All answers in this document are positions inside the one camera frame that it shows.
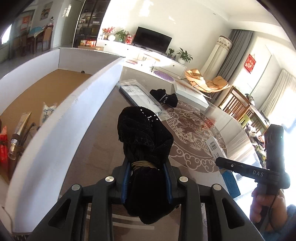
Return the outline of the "blue sleeve forearm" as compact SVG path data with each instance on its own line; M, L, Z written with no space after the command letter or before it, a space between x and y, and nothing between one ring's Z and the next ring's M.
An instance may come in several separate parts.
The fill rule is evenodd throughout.
M280 215L272 211L271 224L275 230L265 231L262 234L264 240L295 240L295 205L289 205L283 214L287 214L286 220L276 224Z

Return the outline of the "person's right hand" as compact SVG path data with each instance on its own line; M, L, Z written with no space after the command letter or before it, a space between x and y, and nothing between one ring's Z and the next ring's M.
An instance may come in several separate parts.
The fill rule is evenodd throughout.
M282 190L279 190L277 195L267 195L260 194L259 188L256 187L251 196L253 197L253 201L250 206L250 220L254 223L260 223L260 221L267 219L265 231L275 230L271 224L272 211L280 215L276 224L280 224L286 220L287 214L283 214L283 211L286 211L287 206Z

